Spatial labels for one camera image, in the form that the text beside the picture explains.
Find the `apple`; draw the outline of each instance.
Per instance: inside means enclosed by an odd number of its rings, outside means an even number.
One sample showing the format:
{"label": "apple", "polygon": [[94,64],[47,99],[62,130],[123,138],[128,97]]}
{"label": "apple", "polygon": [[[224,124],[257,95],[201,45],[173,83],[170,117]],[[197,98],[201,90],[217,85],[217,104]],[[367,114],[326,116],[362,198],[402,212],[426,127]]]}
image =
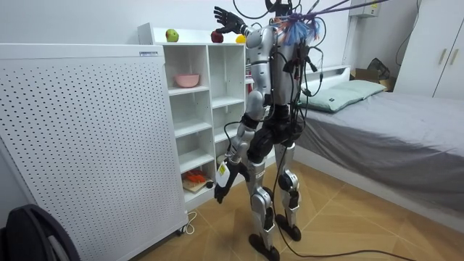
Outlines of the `apple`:
{"label": "apple", "polygon": [[167,29],[166,41],[171,42],[171,43],[175,43],[179,41],[179,34],[174,29]]}
{"label": "apple", "polygon": [[222,33],[217,33],[215,30],[211,33],[211,41],[213,43],[222,43],[224,42],[224,36]]}

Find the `shelf compartment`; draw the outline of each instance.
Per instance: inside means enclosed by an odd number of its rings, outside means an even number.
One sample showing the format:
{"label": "shelf compartment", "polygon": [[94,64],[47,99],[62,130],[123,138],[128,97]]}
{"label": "shelf compartment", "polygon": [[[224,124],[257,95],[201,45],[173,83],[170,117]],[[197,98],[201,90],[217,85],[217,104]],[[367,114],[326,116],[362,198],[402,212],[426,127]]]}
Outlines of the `shelf compartment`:
{"label": "shelf compartment", "polygon": [[169,95],[177,95],[178,92],[182,94],[201,90],[201,88],[190,88],[190,91],[184,90],[186,92],[178,90],[174,77],[180,74],[199,74],[198,87],[210,86],[206,46],[181,46],[176,44],[163,46],[163,49],[165,52],[165,71]]}
{"label": "shelf compartment", "polygon": [[208,91],[210,88],[207,86],[196,86],[193,88],[180,88],[180,87],[169,87],[168,88],[168,93],[169,96],[175,96],[175,95],[180,95],[180,94],[192,94],[200,91]]}
{"label": "shelf compartment", "polygon": [[212,129],[182,136],[175,140],[181,173],[214,161]]}
{"label": "shelf compartment", "polygon": [[245,52],[243,46],[208,46],[212,108],[245,99]]}
{"label": "shelf compartment", "polygon": [[169,100],[176,138],[211,128],[209,92],[175,95]]}
{"label": "shelf compartment", "polygon": [[231,96],[220,96],[220,97],[215,97],[212,98],[212,108],[219,108],[219,107],[224,107],[228,105],[233,105],[233,104],[238,104],[244,102],[243,99],[239,98],[234,98]]}
{"label": "shelf compartment", "polygon": [[[211,180],[215,179],[216,164],[214,160],[208,163],[205,163],[199,167],[196,167],[196,169],[203,171],[203,173]],[[214,188],[207,188],[206,186],[204,186],[202,189],[198,190],[197,192],[190,192],[186,189],[183,190],[183,199],[186,203],[186,209],[188,211],[197,208],[199,205],[205,203],[206,201],[212,199],[213,197],[214,197]]]}
{"label": "shelf compartment", "polygon": [[[227,134],[230,138],[233,138],[237,135],[237,130],[239,129],[239,124],[229,125],[227,127]],[[225,135],[224,128],[219,127],[214,129],[215,134],[215,143],[227,140],[227,136]]]}
{"label": "shelf compartment", "polygon": [[213,160],[215,160],[215,158],[209,155],[203,149],[196,149],[192,152],[179,155],[181,173],[193,170],[195,167],[201,166]]}
{"label": "shelf compartment", "polygon": [[[212,118],[214,122],[214,135],[215,143],[226,141],[227,136],[224,133],[224,126],[227,123],[240,121],[241,117],[245,113],[243,104],[234,104],[228,107],[220,107],[213,109]],[[227,127],[227,134],[229,137],[234,137],[237,134],[239,124],[231,124]]]}
{"label": "shelf compartment", "polygon": [[174,123],[174,135],[176,138],[180,138],[185,135],[197,133],[211,127],[211,124],[205,123],[198,119],[187,120],[185,122]]}

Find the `pink bowl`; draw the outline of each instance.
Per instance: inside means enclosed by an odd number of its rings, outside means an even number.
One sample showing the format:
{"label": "pink bowl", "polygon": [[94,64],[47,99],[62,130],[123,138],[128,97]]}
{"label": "pink bowl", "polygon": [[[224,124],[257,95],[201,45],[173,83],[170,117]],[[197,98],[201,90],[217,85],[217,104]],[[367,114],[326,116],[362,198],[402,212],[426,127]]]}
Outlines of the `pink bowl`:
{"label": "pink bowl", "polygon": [[181,88],[192,88],[200,81],[200,75],[176,75],[174,80]]}

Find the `headboard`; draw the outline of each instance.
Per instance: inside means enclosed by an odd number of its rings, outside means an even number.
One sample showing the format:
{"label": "headboard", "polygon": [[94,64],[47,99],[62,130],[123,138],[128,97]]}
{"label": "headboard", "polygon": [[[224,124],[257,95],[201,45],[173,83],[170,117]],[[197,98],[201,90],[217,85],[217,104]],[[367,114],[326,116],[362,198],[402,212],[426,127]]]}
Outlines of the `headboard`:
{"label": "headboard", "polygon": [[[349,65],[339,65],[333,67],[323,68],[323,82],[320,87],[321,90],[331,88],[339,83],[347,82],[349,80]],[[306,70],[306,83],[311,93],[315,93],[319,87],[320,71],[313,72],[311,69]],[[302,89],[306,88],[305,80],[303,79]]]}

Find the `green pillow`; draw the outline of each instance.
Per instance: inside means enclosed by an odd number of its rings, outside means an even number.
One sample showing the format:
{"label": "green pillow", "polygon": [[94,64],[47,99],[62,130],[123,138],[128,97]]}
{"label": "green pillow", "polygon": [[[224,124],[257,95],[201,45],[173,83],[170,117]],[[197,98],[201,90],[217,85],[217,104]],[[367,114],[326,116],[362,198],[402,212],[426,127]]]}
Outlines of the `green pillow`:
{"label": "green pillow", "polygon": [[[360,94],[352,90],[343,90],[328,88],[319,91],[319,93],[308,99],[307,108],[316,109],[323,112],[338,112],[350,104],[362,100]],[[302,95],[301,102],[306,104],[306,96]]]}
{"label": "green pillow", "polygon": [[[369,96],[381,92],[385,87],[377,83],[363,80],[351,80],[340,83],[337,86],[319,91],[319,93],[308,99],[307,108],[323,112],[338,112],[350,104],[354,104]],[[303,107],[306,105],[306,96],[301,95]]]}
{"label": "green pillow", "polygon": [[360,94],[362,99],[367,99],[368,97],[383,91],[385,86],[365,80],[351,80],[346,83],[340,83],[332,88],[356,91]]}

